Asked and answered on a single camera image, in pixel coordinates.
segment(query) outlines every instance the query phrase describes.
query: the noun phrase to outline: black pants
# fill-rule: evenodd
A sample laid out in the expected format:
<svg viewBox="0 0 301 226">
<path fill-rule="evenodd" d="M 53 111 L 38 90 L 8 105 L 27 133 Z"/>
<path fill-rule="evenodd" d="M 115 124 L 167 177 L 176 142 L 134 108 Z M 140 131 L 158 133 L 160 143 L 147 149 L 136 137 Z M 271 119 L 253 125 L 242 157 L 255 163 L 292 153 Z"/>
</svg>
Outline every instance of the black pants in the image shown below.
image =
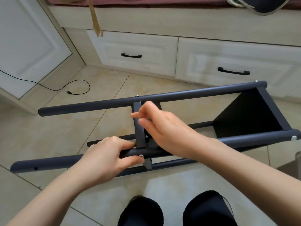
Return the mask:
<svg viewBox="0 0 301 226">
<path fill-rule="evenodd" d="M 163 212 L 154 200 L 138 197 L 122 212 L 118 226 L 163 226 Z M 183 226 L 227 225 L 237 226 L 223 197 L 209 190 L 199 194 L 186 206 Z"/>
</svg>

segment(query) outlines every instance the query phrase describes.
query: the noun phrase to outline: drawer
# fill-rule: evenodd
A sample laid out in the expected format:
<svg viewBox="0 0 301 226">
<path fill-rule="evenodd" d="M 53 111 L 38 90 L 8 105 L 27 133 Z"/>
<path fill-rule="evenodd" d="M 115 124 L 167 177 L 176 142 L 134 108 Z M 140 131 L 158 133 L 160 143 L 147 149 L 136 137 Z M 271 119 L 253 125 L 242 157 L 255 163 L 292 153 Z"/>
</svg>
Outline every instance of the drawer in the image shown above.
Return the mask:
<svg viewBox="0 0 301 226">
<path fill-rule="evenodd" d="M 284 97 L 301 83 L 301 48 L 179 38 L 175 77 L 212 86 L 265 80 Z"/>
<path fill-rule="evenodd" d="M 102 64 L 175 76 L 178 37 L 87 30 Z"/>
</svg>

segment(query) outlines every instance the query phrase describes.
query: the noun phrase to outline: hand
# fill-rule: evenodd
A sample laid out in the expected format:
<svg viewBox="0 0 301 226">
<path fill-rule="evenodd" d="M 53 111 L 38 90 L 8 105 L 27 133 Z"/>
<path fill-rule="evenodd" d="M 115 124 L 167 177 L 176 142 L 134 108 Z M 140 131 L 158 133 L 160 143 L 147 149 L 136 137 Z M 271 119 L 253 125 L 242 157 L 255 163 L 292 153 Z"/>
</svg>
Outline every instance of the hand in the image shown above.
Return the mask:
<svg viewBox="0 0 301 226">
<path fill-rule="evenodd" d="M 138 123 L 161 148 L 179 157 L 195 159 L 194 145 L 197 140 L 207 138 L 188 127 L 171 112 L 159 110 L 150 101 L 145 102 L 138 112 L 131 113 L 131 116 L 139 118 Z"/>
<path fill-rule="evenodd" d="M 107 137 L 92 145 L 68 171 L 73 172 L 86 190 L 113 179 L 124 169 L 144 163 L 141 156 L 119 158 L 121 150 L 135 147 L 135 142 L 118 137 Z"/>
</svg>

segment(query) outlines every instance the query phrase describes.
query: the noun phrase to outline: drawer handle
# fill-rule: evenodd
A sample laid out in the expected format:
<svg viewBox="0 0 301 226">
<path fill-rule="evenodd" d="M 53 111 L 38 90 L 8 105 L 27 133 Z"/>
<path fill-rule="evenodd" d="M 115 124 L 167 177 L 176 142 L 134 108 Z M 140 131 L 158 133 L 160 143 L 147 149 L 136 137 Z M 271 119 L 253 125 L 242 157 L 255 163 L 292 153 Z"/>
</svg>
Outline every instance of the drawer handle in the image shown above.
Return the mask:
<svg viewBox="0 0 301 226">
<path fill-rule="evenodd" d="M 141 59 L 142 58 L 142 55 L 132 56 L 132 55 L 126 55 L 125 53 L 121 53 L 121 56 L 123 56 L 123 57 L 130 57 L 130 58 L 136 58 L 136 59 Z"/>
<path fill-rule="evenodd" d="M 235 71 L 224 70 L 224 68 L 222 67 L 217 68 L 217 70 L 220 72 L 231 73 L 231 74 L 250 75 L 250 72 L 246 70 L 244 72 L 235 72 Z"/>
</svg>

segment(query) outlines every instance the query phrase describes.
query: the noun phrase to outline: cabinet door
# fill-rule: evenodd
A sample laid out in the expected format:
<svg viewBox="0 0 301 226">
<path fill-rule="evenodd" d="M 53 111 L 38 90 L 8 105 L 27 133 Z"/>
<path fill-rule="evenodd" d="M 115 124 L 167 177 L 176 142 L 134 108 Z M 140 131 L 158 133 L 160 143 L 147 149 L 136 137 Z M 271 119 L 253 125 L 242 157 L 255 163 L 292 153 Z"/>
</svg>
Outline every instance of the cabinet door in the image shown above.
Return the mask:
<svg viewBox="0 0 301 226">
<path fill-rule="evenodd" d="M 301 48 L 179 38 L 176 78 L 222 86 L 265 80 L 284 97 L 301 83 Z"/>
<path fill-rule="evenodd" d="M 178 37 L 124 32 L 88 35 L 104 65 L 175 76 Z"/>
<path fill-rule="evenodd" d="M 0 0 L 0 69 L 39 82 L 71 51 L 37 0 Z M 0 72 L 0 87 L 21 98 L 35 83 Z"/>
</svg>

